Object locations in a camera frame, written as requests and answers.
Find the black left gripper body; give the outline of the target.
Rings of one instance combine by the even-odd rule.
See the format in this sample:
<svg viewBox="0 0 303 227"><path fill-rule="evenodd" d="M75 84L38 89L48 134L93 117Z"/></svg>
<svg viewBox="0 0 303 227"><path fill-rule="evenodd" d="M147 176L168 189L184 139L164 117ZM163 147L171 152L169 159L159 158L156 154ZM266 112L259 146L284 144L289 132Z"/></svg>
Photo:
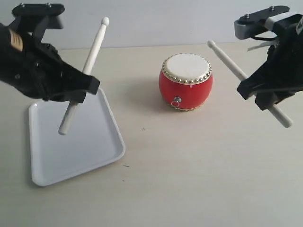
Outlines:
<svg viewBox="0 0 303 227"><path fill-rule="evenodd" d="M29 98L63 99L63 60L42 42L48 28L47 22L0 26L0 79Z"/></svg>

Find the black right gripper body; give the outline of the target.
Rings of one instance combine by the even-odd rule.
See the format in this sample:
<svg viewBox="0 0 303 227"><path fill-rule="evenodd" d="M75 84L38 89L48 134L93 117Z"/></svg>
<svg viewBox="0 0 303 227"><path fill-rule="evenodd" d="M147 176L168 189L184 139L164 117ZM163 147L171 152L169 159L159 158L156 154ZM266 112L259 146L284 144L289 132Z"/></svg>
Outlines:
<svg viewBox="0 0 303 227"><path fill-rule="evenodd" d="M303 16L280 14L266 20L277 44L267 54L267 81L277 89L303 89Z"/></svg>

